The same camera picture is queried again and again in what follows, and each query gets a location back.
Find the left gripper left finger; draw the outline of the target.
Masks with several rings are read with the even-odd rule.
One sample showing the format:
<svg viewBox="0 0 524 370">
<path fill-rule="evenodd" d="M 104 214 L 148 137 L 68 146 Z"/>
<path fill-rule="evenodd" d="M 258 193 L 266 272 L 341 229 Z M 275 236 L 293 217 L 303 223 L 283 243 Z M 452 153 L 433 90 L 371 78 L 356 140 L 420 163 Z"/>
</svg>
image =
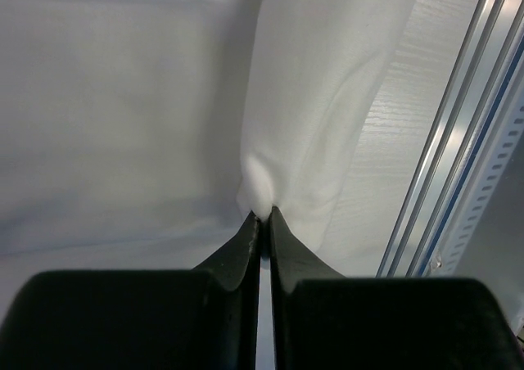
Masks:
<svg viewBox="0 0 524 370">
<path fill-rule="evenodd" d="M 260 221 L 188 270 L 33 276 L 1 327 L 4 369 L 252 369 Z"/>
</svg>

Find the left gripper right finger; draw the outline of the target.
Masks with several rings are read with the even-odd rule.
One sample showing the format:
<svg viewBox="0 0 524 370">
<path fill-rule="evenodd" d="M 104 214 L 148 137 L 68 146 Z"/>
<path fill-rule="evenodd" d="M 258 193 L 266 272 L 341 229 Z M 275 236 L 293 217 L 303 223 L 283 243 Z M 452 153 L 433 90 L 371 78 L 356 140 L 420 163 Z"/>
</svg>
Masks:
<svg viewBox="0 0 524 370">
<path fill-rule="evenodd" d="M 488 288 L 470 278 L 346 277 L 268 221 L 279 369 L 520 369 Z"/>
</svg>

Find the white printed t shirt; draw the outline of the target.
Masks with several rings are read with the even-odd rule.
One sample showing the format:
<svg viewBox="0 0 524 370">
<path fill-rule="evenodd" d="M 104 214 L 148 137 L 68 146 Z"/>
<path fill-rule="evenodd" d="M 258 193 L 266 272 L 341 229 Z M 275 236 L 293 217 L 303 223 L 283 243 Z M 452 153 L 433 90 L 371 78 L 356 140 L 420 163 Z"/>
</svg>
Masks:
<svg viewBox="0 0 524 370">
<path fill-rule="evenodd" d="M 278 205 L 331 233 L 416 0 L 1 0 L 1 275 L 195 264 Z"/>
</svg>

